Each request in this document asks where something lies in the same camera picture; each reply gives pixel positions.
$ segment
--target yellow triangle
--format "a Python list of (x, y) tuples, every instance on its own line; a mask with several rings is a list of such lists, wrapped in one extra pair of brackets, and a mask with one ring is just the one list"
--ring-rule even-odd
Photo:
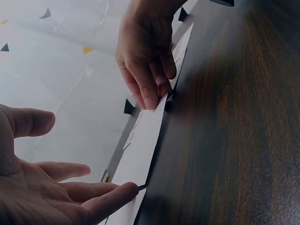
[(94, 50), (95, 50), (94, 48), (83, 47), (83, 53), (84, 54), (89, 53), (89, 52), (94, 51)]
[(1, 24), (6, 24), (8, 22), (8, 20), (3, 20), (2, 22), (0, 22)]

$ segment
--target white patterned backdrop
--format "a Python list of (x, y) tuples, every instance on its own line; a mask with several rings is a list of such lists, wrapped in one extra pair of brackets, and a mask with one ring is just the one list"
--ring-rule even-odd
[(0, 0), (0, 103), (56, 115), (51, 133), (15, 141), (17, 156), (84, 163), (92, 173), (77, 180), (101, 179), (129, 118), (113, 56), (128, 3)]

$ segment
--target wrist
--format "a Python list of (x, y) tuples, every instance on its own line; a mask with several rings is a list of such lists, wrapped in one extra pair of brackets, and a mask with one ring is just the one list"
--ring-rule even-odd
[(128, 12), (131, 15), (149, 17), (173, 17), (187, 0), (131, 0)]

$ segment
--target black triangle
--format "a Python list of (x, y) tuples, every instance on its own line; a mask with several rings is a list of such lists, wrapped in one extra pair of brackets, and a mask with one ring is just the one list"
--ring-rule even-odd
[(131, 105), (131, 103), (128, 101), (128, 99), (126, 99), (124, 113), (131, 115), (133, 113), (134, 109), (135, 108)]
[(8, 44), (6, 43), (3, 48), (1, 49), (1, 52), (9, 52)]
[(45, 19), (45, 18), (48, 18), (51, 16), (51, 12), (50, 12), (50, 9), (47, 8), (45, 14), (40, 18), (40, 19)]
[(224, 6), (229, 6), (229, 7), (234, 6), (234, 0), (210, 0), (210, 1)]
[(180, 11), (180, 15), (179, 15), (178, 20), (183, 22), (186, 19), (187, 16), (188, 16), (187, 12), (184, 10), (183, 7), (181, 7), (181, 11)]

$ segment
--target wooden table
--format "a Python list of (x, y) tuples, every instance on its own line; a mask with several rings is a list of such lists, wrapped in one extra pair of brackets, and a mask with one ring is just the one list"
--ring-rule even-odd
[(300, 1), (200, 0), (177, 40), (192, 22), (136, 224), (299, 225)]

